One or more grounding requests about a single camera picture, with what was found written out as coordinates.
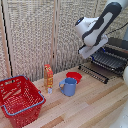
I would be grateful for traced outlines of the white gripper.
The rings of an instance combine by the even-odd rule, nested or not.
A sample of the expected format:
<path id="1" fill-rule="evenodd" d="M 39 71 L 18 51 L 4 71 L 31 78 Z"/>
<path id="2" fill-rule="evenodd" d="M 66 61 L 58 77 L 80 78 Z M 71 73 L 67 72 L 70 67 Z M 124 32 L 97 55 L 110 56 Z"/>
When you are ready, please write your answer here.
<path id="1" fill-rule="evenodd" d="M 86 59 L 91 56 L 94 52 L 96 52 L 99 48 L 101 48 L 103 45 L 105 45 L 107 42 L 108 37 L 106 35 L 102 35 L 98 45 L 92 47 L 83 45 L 78 50 L 78 53 L 81 54 L 84 59 Z"/>

